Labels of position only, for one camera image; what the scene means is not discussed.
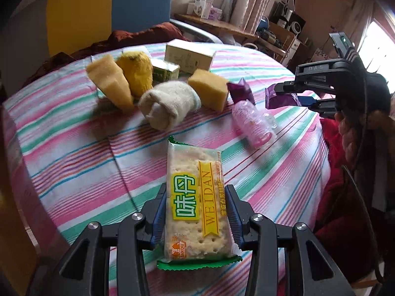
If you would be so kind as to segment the person right hand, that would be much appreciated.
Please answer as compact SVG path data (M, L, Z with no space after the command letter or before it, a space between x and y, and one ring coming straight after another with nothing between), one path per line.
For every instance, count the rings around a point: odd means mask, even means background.
M345 152L347 164L354 166L356 164L361 136L354 124L342 112L336 113L335 119L339 123L338 130L341 135L342 147ZM381 130L385 133L390 157L388 169L390 174L394 174L394 115L387 115L382 111L376 110L368 117L368 128L370 130Z

